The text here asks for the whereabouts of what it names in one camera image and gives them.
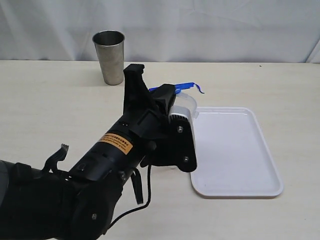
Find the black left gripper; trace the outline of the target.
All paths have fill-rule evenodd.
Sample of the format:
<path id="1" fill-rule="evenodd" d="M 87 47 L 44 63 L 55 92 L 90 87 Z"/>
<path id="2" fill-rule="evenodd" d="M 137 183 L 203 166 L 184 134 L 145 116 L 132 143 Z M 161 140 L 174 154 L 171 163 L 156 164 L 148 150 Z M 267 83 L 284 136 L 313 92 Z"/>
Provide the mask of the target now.
<path id="1" fill-rule="evenodd" d="M 143 64 L 131 63 L 123 70 L 123 116 L 128 120 L 128 133 L 147 151 L 140 165 L 176 166 L 191 173 L 197 168 L 196 154 L 181 152 L 171 139 L 169 112 L 176 99 L 176 87 L 164 83 L 147 88 L 144 68 Z"/>

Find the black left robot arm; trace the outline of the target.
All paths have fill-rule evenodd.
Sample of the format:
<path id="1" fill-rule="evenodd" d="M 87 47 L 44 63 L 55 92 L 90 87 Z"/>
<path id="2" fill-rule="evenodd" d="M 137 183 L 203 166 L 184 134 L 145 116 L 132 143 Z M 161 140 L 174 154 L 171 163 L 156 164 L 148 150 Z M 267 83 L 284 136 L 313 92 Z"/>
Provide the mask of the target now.
<path id="1" fill-rule="evenodd" d="M 58 169 L 62 144 L 42 169 L 0 163 L 0 237 L 3 240 L 96 240 L 116 222 L 114 209 L 127 181 L 138 209 L 143 199 L 139 168 L 197 168 L 192 114 L 175 105 L 192 82 L 147 88 L 143 64 L 124 73 L 122 116 L 69 171 Z"/>

